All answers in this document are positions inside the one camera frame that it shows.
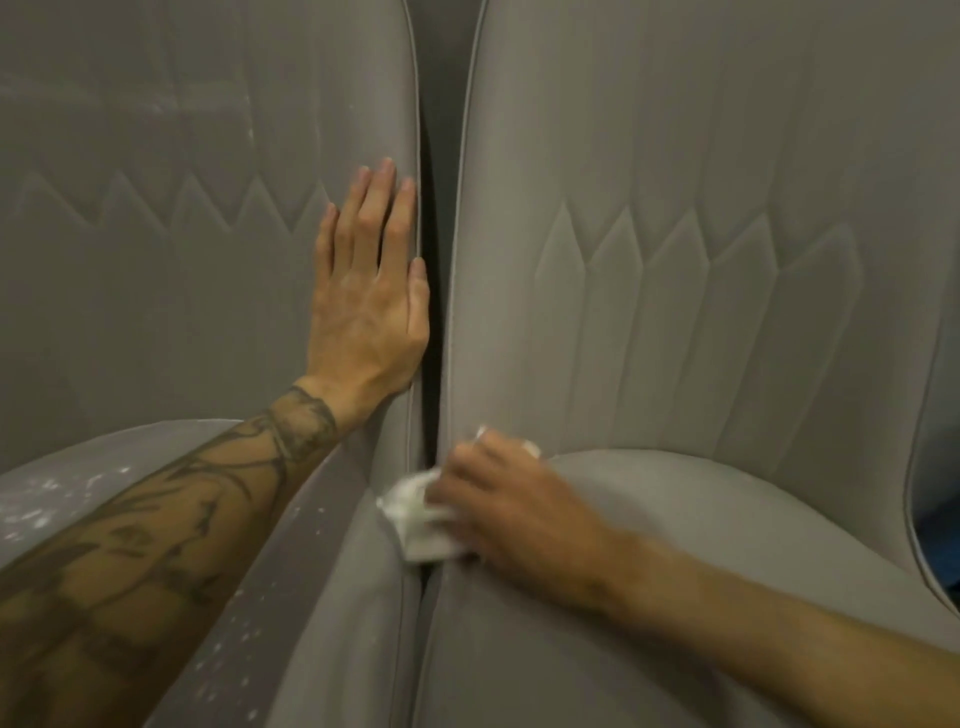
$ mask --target seat fabric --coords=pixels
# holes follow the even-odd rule
[[[957,649],[907,483],[952,300],[958,77],[953,0],[487,0],[440,456],[500,428],[612,517]],[[418,728],[790,719],[476,565],[434,578]]]
[[[915,575],[768,482],[649,450],[573,453],[552,465],[619,525],[960,652],[960,619]],[[540,603],[477,562],[435,578],[416,728],[803,725],[679,651]]]
[[[2,566],[302,374],[324,207],[359,164],[419,175],[406,8],[0,3],[0,140]],[[415,382],[304,486],[153,728],[399,724],[420,583],[367,493],[422,459]]]

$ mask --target hand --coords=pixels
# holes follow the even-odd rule
[[[362,167],[317,236],[307,370],[297,384],[324,400],[340,432],[410,383],[430,335],[426,267],[419,257],[407,265],[416,185],[403,181],[386,219],[395,180],[389,159],[374,173]]]
[[[496,570],[567,606],[614,611],[642,567],[638,536],[609,526],[520,442],[492,430],[453,449],[426,497],[457,510],[451,532]]]

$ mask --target finger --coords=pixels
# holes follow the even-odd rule
[[[515,440],[506,435],[497,432],[495,429],[484,429],[476,439],[477,446],[487,453],[490,457],[499,460],[502,463],[526,463],[536,462],[537,458],[531,455],[524,447],[522,440]]]
[[[337,206],[327,203],[324,219],[313,249],[314,286],[321,288],[330,280],[333,271],[333,230],[337,226]]]
[[[504,479],[503,464],[475,443],[460,443],[454,447],[444,463],[444,473],[452,473],[488,490],[499,486]]]
[[[357,212],[353,234],[353,263],[351,269],[368,276],[376,275],[376,258],[380,252],[380,233],[387,215],[390,198],[394,194],[396,166],[390,158],[380,162],[373,173],[367,197]]]
[[[421,350],[430,340],[430,284],[426,279],[426,263],[415,257],[407,275],[407,334]]]
[[[484,522],[492,512],[491,493],[449,473],[442,473],[427,486],[424,500],[450,506],[468,521]]]
[[[342,276],[350,269],[353,262],[353,226],[356,222],[357,212],[367,195],[370,177],[369,167],[360,167],[357,170],[353,183],[350,185],[350,192],[347,193],[347,200],[344,202],[343,209],[340,210],[336,231],[333,233],[334,276]]]
[[[390,220],[383,231],[383,253],[380,256],[380,277],[397,285],[404,280],[407,273],[416,218],[417,183],[408,177],[396,194]]]

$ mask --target forearm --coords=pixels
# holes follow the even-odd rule
[[[825,728],[960,725],[960,658],[834,615],[662,545],[640,546],[610,614]]]
[[[0,725],[138,725],[339,436],[295,387],[0,571]]]

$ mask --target wrist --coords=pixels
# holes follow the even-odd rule
[[[321,376],[302,376],[294,385],[326,404],[341,434],[362,425],[377,405],[362,387],[344,385]]]
[[[663,541],[627,533],[623,567],[612,574],[605,616],[639,631],[660,631],[664,616],[676,606],[689,557]]]

